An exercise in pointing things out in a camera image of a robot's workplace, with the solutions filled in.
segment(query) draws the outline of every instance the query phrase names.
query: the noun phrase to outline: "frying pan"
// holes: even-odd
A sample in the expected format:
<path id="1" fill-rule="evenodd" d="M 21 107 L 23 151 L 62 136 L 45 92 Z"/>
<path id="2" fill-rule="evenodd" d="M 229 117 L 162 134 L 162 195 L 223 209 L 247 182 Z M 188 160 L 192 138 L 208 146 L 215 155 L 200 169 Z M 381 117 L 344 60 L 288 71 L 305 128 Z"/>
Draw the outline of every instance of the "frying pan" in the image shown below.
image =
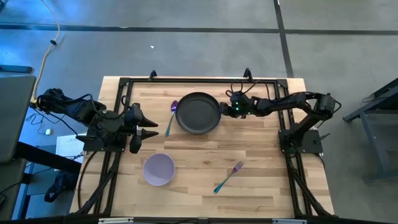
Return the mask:
<path id="1" fill-rule="evenodd" d="M 178 125 L 192 134 L 213 130 L 221 119 L 217 100 L 207 93 L 195 92 L 184 96 L 175 112 Z"/>

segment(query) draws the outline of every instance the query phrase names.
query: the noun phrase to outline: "yellow cable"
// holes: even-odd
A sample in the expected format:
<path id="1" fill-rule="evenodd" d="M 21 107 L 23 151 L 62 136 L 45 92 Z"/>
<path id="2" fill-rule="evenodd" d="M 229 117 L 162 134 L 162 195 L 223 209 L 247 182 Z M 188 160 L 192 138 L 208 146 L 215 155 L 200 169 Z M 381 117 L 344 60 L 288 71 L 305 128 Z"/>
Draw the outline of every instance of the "yellow cable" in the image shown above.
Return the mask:
<path id="1" fill-rule="evenodd" d="M 57 23 L 58 31 L 57 31 L 57 35 L 53 39 L 55 42 L 57 42 L 58 36 L 60 35 L 60 24 L 58 22 L 57 17 L 54 14 L 54 12 L 51 10 L 51 8 L 45 3 L 44 0 L 41 0 L 41 1 L 44 3 L 44 5 L 47 7 L 47 9 L 50 10 L 51 14 L 53 15 L 53 17 L 55 19 L 55 23 Z M 32 98 L 30 99 L 31 103 L 36 103 L 37 102 L 37 98 L 36 98 L 37 86 L 39 85 L 39 81 L 42 78 L 43 68 L 44 68 L 44 64 L 45 64 L 45 59 L 47 58 L 47 56 L 49 56 L 49 53 L 50 53 L 50 50 L 51 50 L 52 47 L 53 47 L 53 44 L 50 44 L 50 46 L 48 47 L 47 51 L 44 54 L 42 65 L 40 66 L 39 76 L 37 77 L 36 83 L 35 83 L 35 85 L 33 87 Z"/>

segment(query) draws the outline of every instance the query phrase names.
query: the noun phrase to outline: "purple fork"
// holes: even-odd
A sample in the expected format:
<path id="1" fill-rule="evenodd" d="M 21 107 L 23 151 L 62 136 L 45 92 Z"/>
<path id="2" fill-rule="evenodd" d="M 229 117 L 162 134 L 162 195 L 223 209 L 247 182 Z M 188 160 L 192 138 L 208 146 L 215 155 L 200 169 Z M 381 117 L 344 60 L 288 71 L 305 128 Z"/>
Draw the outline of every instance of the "purple fork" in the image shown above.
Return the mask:
<path id="1" fill-rule="evenodd" d="M 220 183 L 219 186 L 216 187 L 216 189 L 214 189 L 214 193 L 217 194 L 220 191 L 221 187 L 224 185 L 224 183 L 232 176 L 232 174 L 234 174 L 238 170 L 240 170 L 242 168 L 242 166 L 243 166 L 243 162 L 242 161 L 240 161 L 238 164 L 236 164 L 234 166 L 234 169 L 232 170 L 231 174 L 229 176 L 227 176 L 227 178 L 222 183 Z"/>

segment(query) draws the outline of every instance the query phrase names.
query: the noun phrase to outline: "black bag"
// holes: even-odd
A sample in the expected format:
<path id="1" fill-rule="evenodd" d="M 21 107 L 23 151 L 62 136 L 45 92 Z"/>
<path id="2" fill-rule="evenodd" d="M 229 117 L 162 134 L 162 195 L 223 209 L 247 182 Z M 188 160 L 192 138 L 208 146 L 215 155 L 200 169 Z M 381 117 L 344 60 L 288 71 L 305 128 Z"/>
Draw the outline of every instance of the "black bag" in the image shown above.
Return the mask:
<path id="1" fill-rule="evenodd" d="M 44 195 L 45 202 L 53 202 L 58 195 L 66 190 L 73 190 L 76 187 L 78 179 L 78 174 L 72 174 L 66 171 L 60 171 L 59 174 L 55 177 L 55 182 L 51 187 L 47 190 Z"/>

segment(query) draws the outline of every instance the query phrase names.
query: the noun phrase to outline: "teal fork handle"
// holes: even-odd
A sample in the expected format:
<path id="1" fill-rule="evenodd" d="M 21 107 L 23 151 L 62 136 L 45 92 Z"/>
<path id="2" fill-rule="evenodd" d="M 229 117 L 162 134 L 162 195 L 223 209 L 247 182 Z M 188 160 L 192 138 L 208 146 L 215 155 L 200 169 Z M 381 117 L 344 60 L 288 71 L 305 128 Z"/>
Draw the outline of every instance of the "teal fork handle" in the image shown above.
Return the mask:
<path id="1" fill-rule="evenodd" d="M 217 193 L 220 191 L 221 187 L 222 187 L 222 186 L 224 185 L 224 183 L 232 176 L 232 174 L 233 174 L 233 173 L 231 173 L 229 176 L 227 176 L 227 178 L 226 178 L 222 183 L 220 183 L 219 186 L 216 187 L 216 189 L 214 189 L 214 193 L 217 194 Z"/>
<path id="2" fill-rule="evenodd" d="M 170 127 L 172 126 L 172 120 L 173 120 L 174 114 L 175 114 L 175 112 L 172 113 L 172 117 L 170 118 L 166 133 L 164 134 L 164 136 L 166 136 L 166 137 L 169 136 L 169 134 L 170 134 Z"/>

